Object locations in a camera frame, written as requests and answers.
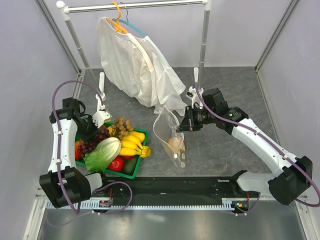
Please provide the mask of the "orange peach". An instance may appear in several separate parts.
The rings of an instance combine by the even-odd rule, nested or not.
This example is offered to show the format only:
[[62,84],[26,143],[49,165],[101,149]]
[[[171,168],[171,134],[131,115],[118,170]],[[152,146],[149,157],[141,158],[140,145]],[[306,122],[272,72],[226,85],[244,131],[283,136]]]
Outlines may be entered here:
[[182,139],[179,137],[170,138],[168,141],[168,144],[175,151],[184,151],[185,150],[185,145],[184,145]]

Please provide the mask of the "clear dotted zip top bag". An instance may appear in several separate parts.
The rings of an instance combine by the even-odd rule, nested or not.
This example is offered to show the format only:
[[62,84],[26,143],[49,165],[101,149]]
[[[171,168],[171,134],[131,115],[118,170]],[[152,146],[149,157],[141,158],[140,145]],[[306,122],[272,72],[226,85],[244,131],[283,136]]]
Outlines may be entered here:
[[184,143],[184,134],[176,132],[179,124],[175,114],[164,106],[153,123],[153,132],[174,166],[178,169],[184,169],[186,167],[186,148],[176,151],[168,144],[169,139],[174,137],[181,138]]

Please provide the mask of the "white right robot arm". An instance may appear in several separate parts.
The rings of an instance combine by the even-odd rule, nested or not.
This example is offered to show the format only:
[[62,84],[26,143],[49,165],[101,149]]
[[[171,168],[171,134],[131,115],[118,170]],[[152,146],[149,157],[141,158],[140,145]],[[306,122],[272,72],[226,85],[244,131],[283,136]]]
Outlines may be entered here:
[[299,158],[278,145],[242,109],[229,107],[219,89],[203,91],[191,87],[188,95],[192,97],[192,105],[185,108],[178,133],[196,132],[204,125],[215,124],[250,148],[271,171],[240,171],[229,184],[233,196],[240,197],[245,192],[266,193],[287,206],[312,185],[312,161],[306,156]]

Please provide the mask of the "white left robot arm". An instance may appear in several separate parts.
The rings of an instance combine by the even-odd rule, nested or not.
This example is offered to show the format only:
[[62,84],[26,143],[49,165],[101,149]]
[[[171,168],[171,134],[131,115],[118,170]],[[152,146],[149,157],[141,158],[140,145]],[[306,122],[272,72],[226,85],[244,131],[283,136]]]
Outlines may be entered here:
[[39,184],[55,208],[89,200],[92,192],[104,197],[110,191],[101,173],[83,175],[76,167],[76,137],[88,142],[98,132],[91,115],[83,118],[85,109],[83,102],[69,97],[62,100],[62,108],[56,111],[59,122],[53,113],[49,117],[53,130],[52,157],[48,173],[39,177]]

